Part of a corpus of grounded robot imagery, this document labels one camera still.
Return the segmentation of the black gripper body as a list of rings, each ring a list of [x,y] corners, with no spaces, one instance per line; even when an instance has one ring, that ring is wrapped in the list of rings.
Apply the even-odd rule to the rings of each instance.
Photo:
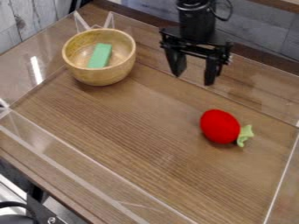
[[[161,47],[174,49],[187,55],[207,59],[218,58],[218,76],[225,65],[230,63],[233,43],[217,40],[217,20],[229,22],[234,12],[233,3],[227,3],[229,15],[217,13],[217,3],[178,3],[179,25],[161,29]]]

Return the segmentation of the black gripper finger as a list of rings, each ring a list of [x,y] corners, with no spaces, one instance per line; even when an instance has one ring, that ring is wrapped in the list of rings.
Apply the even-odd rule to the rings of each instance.
[[[165,52],[173,74],[179,77],[187,67],[186,54],[174,49],[166,49]]]
[[[205,85],[210,86],[214,84],[214,81],[218,76],[218,58],[210,56],[206,59],[206,71],[205,71]]]

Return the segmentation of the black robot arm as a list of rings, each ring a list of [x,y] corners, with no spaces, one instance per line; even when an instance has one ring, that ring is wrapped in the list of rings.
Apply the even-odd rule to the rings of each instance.
[[[229,9],[234,6],[230,0]],[[227,17],[217,14],[217,0],[178,0],[179,25],[159,30],[161,47],[177,77],[187,68],[187,56],[206,60],[205,85],[211,86],[221,76],[222,68],[231,62],[234,43],[217,30],[217,20],[227,22]]]

